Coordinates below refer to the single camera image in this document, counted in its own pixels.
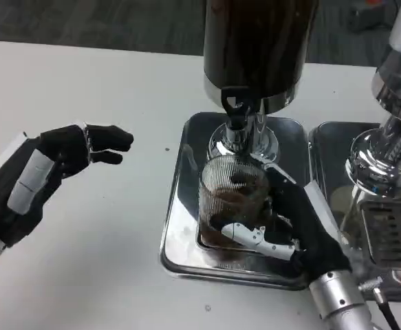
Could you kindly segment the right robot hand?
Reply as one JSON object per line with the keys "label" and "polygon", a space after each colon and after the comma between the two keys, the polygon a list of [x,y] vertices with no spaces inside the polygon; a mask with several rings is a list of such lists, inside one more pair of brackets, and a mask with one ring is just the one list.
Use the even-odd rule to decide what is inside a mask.
{"label": "right robot hand", "polygon": [[243,220],[241,215],[214,214],[212,228],[226,238],[265,256],[289,263],[314,282],[330,272],[352,271],[341,244],[321,222],[329,216],[324,199],[310,197],[320,192],[313,183],[298,185],[286,172],[272,164],[266,168],[270,184],[271,215],[286,226],[281,233]]}

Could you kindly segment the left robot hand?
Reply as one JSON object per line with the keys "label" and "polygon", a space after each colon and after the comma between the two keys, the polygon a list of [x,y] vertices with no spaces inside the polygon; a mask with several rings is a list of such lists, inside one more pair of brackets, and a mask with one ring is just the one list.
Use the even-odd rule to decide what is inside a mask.
{"label": "left robot hand", "polygon": [[133,135],[117,126],[70,125],[11,143],[0,156],[0,241],[8,248],[29,235],[63,179],[92,162],[120,164]]}

